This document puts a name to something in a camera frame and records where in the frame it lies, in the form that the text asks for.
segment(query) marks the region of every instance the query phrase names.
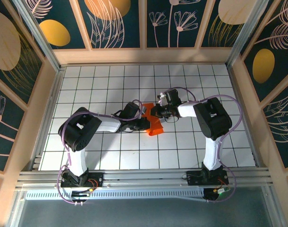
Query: orange object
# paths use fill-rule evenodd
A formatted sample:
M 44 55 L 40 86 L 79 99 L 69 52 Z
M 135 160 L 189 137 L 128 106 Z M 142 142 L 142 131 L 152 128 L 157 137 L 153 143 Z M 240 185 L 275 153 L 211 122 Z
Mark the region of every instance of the orange object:
M 145 103 L 143 106 L 146 107 L 146 113 L 142 116 L 147 117 L 147 120 L 150 121 L 150 129 L 146 130 L 148 135 L 155 136 L 163 133 L 163 126 L 161 125 L 159 118 L 150 115 L 150 110 L 154 107 L 154 103 Z

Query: grid tile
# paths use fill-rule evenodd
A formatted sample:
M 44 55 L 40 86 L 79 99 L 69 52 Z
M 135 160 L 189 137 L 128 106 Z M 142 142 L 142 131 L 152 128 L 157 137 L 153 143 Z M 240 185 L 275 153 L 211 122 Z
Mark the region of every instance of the grid tile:
M 154 75 L 155 76 L 169 76 L 168 65 L 155 65 Z
M 170 87 L 186 87 L 185 78 L 179 76 L 171 76 L 170 84 Z
M 74 103 L 89 103 L 91 100 L 91 90 L 77 90 Z
M 184 76 L 183 65 L 170 65 L 169 74 L 171 76 Z
M 77 83 L 78 78 L 64 78 L 62 81 L 61 90 L 75 90 Z
M 139 88 L 139 77 L 124 77 L 124 89 L 127 88 Z
M 80 72 L 80 66 L 70 66 L 67 67 L 65 70 L 64 77 L 69 78 L 69 77 L 79 77 L 79 72 Z
M 161 169 L 178 168 L 178 153 L 176 150 L 160 150 L 159 157 Z
M 235 148 L 234 152 L 237 157 L 238 167 L 256 166 L 250 148 Z
M 139 66 L 138 65 L 127 65 L 125 66 L 125 77 L 138 77 L 139 76 Z
M 123 89 L 124 77 L 110 77 L 108 89 Z
M 198 65 L 200 76 L 214 75 L 212 65 Z
M 101 152 L 101 170 L 119 169 L 120 151 L 102 151 Z
M 214 71 L 214 74 L 216 76 L 218 75 L 228 75 L 228 71 L 227 71 L 227 67 L 226 65 L 212 65 L 213 67 L 213 71 Z
M 186 77 L 186 85 L 187 87 L 196 88 L 202 87 L 200 77 Z
M 229 76 L 215 76 L 217 87 L 232 87 Z
M 95 73 L 95 66 L 82 66 L 79 77 L 93 77 Z
M 199 69 L 197 65 L 184 65 L 185 76 L 199 76 Z
M 159 151 L 140 150 L 140 169 L 158 169 Z
M 139 151 L 138 150 L 121 151 L 120 169 L 139 169 Z
M 108 77 L 95 77 L 93 79 L 93 89 L 107 89 Z
M 140 77 L 153 77 L 153 65 L 140 65 Z
M 107 102 L 123 102 L 123 89 L 108 90 Z
M 156 101 L 156 95 L 170 87 L 186 87 L 197 100 L 215 94 L 235 97 L 224 65 L 130 65 L 69 67 L 50 125 L 40 168 L 58 170 L 67 155 L 58 135 L 59 127 L 78 108 L 98 114 L 113 114 L 127 102 Z M 178 89 L 182 101 L 193 98 Z M 222 98 L 233 124 L 238 121 L 237 105 Z M 164 133 L 96 132 L 86 148 L 86 164 L 98 169 L 155 169 L 201 167 L 205 137 L 196 118 L 160 119 Z M 223 144 L 222 161 L 228 166 L 255 166 L 243 123 Z
M 109 66 L 96 66 L 94 77 L 108 77 L 110 73 Z
M 93 78 L 79 78 L 77 90 L 81 89 L 92 89 Z
M 178 150 L 180 168 L 198 168 L 196 150 Z
M 63 90 L 60 91 L 58 97 L 58 103 L 73 103 L 76 91 L 74 90 Z
M 177 132 L 178 149 L 195 149 L 193 132 Z
M 200 76 L 202 87 L 217 87 L 214 76 Z
M 140 88 L 154 88 L 154 77 L 140 77 Z
M 42 171 L 59 170 L 62 161 L 63 152 L 45 152 L 41 164 Z
M 124 65 L 113 65 L 110 67 L 110 77 L 123 77 Z
M 169 77 L 155 77 L 155 88 L 170 88 L 170 78 Z

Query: black grid line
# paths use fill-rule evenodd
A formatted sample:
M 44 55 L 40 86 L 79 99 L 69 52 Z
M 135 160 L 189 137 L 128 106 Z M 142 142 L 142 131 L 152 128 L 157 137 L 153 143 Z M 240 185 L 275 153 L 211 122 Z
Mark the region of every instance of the black grid line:
M 188 89 L 188 88 L 187 88 L 186 77 L 184 77 L 184 79 L 185 79 L 186 89 Z M 191 121 L 191 124 L 192 124 L 193 138 L 194 138 L 194 140 L 195 140 L 195 129 L 193 128 L 192 117 L 190 118 L 190 121 Z M 197 150 L 196 150 L 196 141 L 195 141 L 195 154 L 196 154 L 197 166 L 199 166 L 199 157 L 198 157 L 198 155 L 197 155 Z
M 169 84 L 170 84 L 170 87 L 171 87 L 171 79 L 170 79 L 170 69 L 169 69 L 169 65 L 168 65 L 168 72 L 169 72 Z M 173 126 L 174 126 L 174 135 L 175 135 L 175 137 L 176 137 L 177 156 L 178 156 L 178 138 L 177 138 L 176 124 L 173 123 Z M 180 169 L 180 161 L 179 161 L 179 158 L 178 158 L 178 168 Z

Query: purple cable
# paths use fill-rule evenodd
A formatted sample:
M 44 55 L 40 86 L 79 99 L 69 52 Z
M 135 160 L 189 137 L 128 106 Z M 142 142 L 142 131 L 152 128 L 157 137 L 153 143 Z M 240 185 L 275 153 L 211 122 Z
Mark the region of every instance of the purple cable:
M 138 100 L 138 99 L 135 99 L 135 100 L 133 100 L 132 102 L 135 102 L 135 101 L 138 101 L 139 104 L 140 104 L 140 112 L 139 112 L 139 114 L 138 114 L 136 117 L 133 117 L 133 118 L 130 118 L 130 119 L 123 119 L 123 118 L 115 117 L 115 116 L 112 116 L 112 115 L 97 114 L 97 113 L 93 113 L 93 112 L 90 112 L 90 111 L 78 112 L 78 113 L 75 113 L 75 114 L 71 115 L 71 116 L 65 121 L 64 126 L 63 126 L 63 129 L 62 129 L 62 132 L 61 132 L 61 141 L 62 141 L 62 144 L 63 144 L 63 146 L 65 147 L 65 149 L 66 149 L 66 151 L 67 151 L 67 154 L 68 154 L 68 164 L 69 164 L 69 166 L 72 165 L 72 160 L 71 160 L 71 158 L 70 158 L 69 148 L 68 148 L 68 146 L 66 146 L 66 144 L 65 144 L 65 142 L 64 142 L 64 133 L 65 133 L 65 130 L 66 130 L 66 128 L 67 128 L 68 123 L 69 123 L 70 120 L 72 120 L 74 117 L 79 116 L 79 115 L 91 114 L 91 115 L 93 115 L 93 116 L 114 118 L 114 119 L 121 120 L 121 121 L 132 121 L 132 120 L 135 120 L 135 119 L 139 118 L 139 117 L 142 115 L 142 111 L 143 111 L 142 102 L 141 102 L 140 100 Z M 61 195 L 61 193 L 60 193 L 59 177 L 60 177 L 60 175 L 61 175 L 61 173 L 62 173 L 62 171 L 63 171 L 62 169 L 63 169 L 64 167 L 65 167 L 65 168 L 69 168 L 68 166 L 63 165 L 63 166 L 60 168 L 60 170 L 59 170 L 58 177 L 57 177 L 57 190 L 58 190 L 58 193 L 59 193 L 60 197 L 61 197 L 65 202 L 70 203 L 70 204 L 80 205 L 81 203 L 79 203 L 79 202 L 74 203 L 74 202 L 72 202 L 72 201 L 69 201 L 69 200 L 65 199 L 65 198 Z
M 172 88 L 167 89 L 165 92 L 171 91 L 173 89 L 183 89 L 186 92 L 189 92 L 192 95 L 192 97 L 195 99 L 195 101 L 196 101 L 196 97 L 194 96 L 194 94 L 191 91 L 189 91 L 187 88 L 184 88 L 184 87 L 172 87 Z
M 235 125 L 234 127 L 232 127 L 232 129 L 230 129 L 225 135 L 222 136 L 222 138 L 221 138 L 220 141 L 219 141 L 219 142 L 220 142 L 220 145 L 218 146 L 218 149 L 217 149 L 217 152 L 216 152 L 216 155 L 217 155 L 217 158 L 218 158 L 219 162 L 220 162 L 225 168 L 227 168 L 227 169 L 229 170 L 229 172 L 232 174 L 233 179 L 234 179 L 234 188 L 233 188 L 232 193 L 231 193 L 227 198 L 224 198 L 223 200 L 212 201 L 212 202 L 224 202 L 224 201 L 227 201 L 228 199 L 230 199 L 230 198 L 234 195 L 235 190 L 236 190 L 236 188 L 237 188 L 237 178 L 235 177 L 235 175 L 234 175 L 234 173 L 232 172 L 232 170 L 231 170 L 229 167 L 225 166 L 225 165 L 221 162 L 221 160 L 220 160 L 220 147 L 221 147 L 222 142 L 223 142 L 223 140 L 225 139 L 225 137 L 228 136 L 232 131 L 234 131 L 234 130 L 237 128 L 237 126 L 241 123 L 241 121 L 242 121 L 242 119 L 243 119 L 243 110 L 242 110 L 242 107 L 240 106 L 239 102 L 238 102 L 235 98 L 233 98 L 233 97 L 231 97 L 231 96 L 228 96 L 228 95 L 214 95 L 214 96 L 210 96 L 210 97 L 205 98 L 205 99 L 200 100 L 200 101 L 190 101 L 189 103 L 197 104 L 197 103 L 204 102 L 204 101 L 206 101 L 206 100 L 208 100 L 208 99 L 210 99 L 210 98 L 215 98 L 215 97 L 225 97 L 225 98 L 232 99 L 232 100 L 237 104 L 238 110 L 239 110 L 239 120 L 238 120 L 238 122 L 236 123 L 236 125 Z

